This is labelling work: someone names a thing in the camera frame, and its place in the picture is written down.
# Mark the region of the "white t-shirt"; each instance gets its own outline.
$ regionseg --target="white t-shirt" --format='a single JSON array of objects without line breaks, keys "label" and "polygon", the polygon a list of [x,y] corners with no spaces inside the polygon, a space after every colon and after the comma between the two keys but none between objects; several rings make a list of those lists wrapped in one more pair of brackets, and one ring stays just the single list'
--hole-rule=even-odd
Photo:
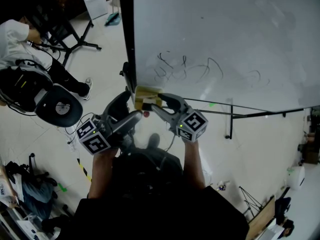
[{"label": "white t-shirt", "polygon": [[52,57],[26,43],[27,24],[10,19],[0,25],[0,69],[16,65],[16,60],[33,60],[45,69],[52,65]]},{"label": "white t-shirt", "polygon": [[[20,201],[24,201],[24,194],[22,191],[22,178],[21,174],[13,174],[15,183],[13,183],[10,179],[11,186],[13,190],[17,193],[18,199]],[[16,202],[13,194],[10,190],[8,182],[5,180],[3,175],[0,175],[0,202],[4,203],[6,206],[9,206],[9,202]]]}]

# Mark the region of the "floor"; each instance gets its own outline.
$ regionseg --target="floor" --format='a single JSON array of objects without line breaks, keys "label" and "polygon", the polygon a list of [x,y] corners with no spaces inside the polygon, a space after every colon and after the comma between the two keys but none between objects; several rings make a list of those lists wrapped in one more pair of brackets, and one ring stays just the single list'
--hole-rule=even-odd
[{"label": "floor", "polygon": [[[119,75],[127,61],[122,22],[118,26],[105,27],[106,16],[93,21],[86,41],[98,44],[94,48],[79,48],[70,57],[67,70],[79,81],[92,77],[94,81],[91,99],[83,104],[83,114],[100,114],[106,105],[125,90],[125,80]],[[81,34],[88,24],[85,13],[71,21]],[[66,43],[75,43],[67,38]],[[212,106],[204,102],[189,102],[196,109],[227,111],[224,105]],[[48,171],[63,186],[57,187],[58,200],[72,211],[80,199],[86,198],[90,181],[79,167],[77,159],[91,175],[93,157],[76,141],[68,145],[70,136],[63,128],[47,124],[37,117],[23,116],[7,107],[0,107],[0,156],[4,164],[14,161],[27,164],[30,153],[35,153],[36,166]],[[236,108],[235,113],[253,113],[254,110]],[[225,139],[229,131],[229,117],[205,114],[209,126],[199,140],[203,172],[207,184],[216,187],[219,181],[230,181],[221,192],[235,207],[244,211],[242,186],[259,202],[265,201],[285,184],[286,170],[298,157],[297,146],[303,139],[307,110],[282,115],[237,119],[233,124],[233,139]],[[143,118],[136,127],[137,146],[145,147],[152,133],[160,135],[160,148],[167,148],[173,134],[155,114]],[[184,145],[176,138],[170,151],[184,163]]]}]

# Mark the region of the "wooden board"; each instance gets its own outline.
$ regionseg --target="wooden board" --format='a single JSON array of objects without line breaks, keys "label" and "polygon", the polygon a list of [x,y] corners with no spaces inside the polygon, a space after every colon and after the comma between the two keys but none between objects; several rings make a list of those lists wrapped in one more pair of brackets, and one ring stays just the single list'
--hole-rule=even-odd
[{"label": "wooden board", "polygon": [[249,232],[246,235],[245,240],[254,239],[262,230],[264,230],[267,224],[275,216],[275,197],[273,196],[269,202],[265,205],[263,210],[261,210],[250,222],[249,222]]}]

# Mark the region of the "shoe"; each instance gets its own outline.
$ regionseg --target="shoe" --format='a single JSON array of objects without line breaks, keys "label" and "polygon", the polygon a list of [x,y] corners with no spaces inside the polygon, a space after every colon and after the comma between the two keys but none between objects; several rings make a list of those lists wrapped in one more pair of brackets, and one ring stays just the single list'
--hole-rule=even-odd
[{"label": "shoe", "polygon": [[84,83],[90,87],[88,94],[83,97],[85,101],[88,101],[90,99],[90,93],[91,93],[92,87],[94,86],[94,82],[91,77],[88,77]]},{"label": "shoe", "polygon": [[156,149],[160,144],[160,136],[158,133],[153,133],[150,138],[149,138],[149,142],[148,142],[148,148],[153,148]]}]

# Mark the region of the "chair wheel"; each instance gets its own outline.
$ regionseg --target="chair wheel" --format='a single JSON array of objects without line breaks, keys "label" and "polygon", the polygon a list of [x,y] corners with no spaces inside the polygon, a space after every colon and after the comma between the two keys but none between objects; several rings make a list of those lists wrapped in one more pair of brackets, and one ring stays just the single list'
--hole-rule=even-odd
[{"label": "chair wheel", "polygon": [[58,199],[58,195],[57,195],[57,193],[56,193],[56,192],[54,192],[54,191],[52,191],[52,197],[53,197],[54,199]]},{"label": "chair wheel", "polygon": [[302,152],[303,149],[304,149],[304,144],[299,144],[297,150],[298,150],[299,152]]}]

